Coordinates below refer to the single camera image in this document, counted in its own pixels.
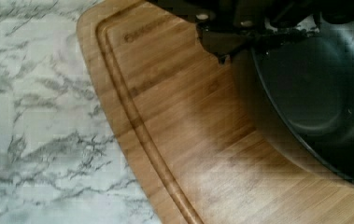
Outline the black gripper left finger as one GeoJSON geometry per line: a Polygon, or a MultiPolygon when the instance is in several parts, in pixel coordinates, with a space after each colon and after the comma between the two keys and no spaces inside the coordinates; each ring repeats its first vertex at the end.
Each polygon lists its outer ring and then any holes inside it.
{"type": "Polygon", "coordinates": [[[224,64],[228,56],[236,54],[253,39],[250,32],[226,23],[197,23],[196,31],[203,49],[215,56],[219,64],[224,64]]]}

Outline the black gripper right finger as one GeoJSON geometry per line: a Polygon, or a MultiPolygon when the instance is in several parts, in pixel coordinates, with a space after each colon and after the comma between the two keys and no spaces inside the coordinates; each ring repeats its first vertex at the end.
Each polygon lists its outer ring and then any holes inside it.
{"type": "Polygon", "coordinates": [[[269,50],[280,48],[286,44],[294,44],[317,36],[320,33],[318,15],[309,15],[296,25],[286,28],[276,28],[269,19],[264,20],[264,27],[260,31],[249,34],[249,49],[269,50]]]}

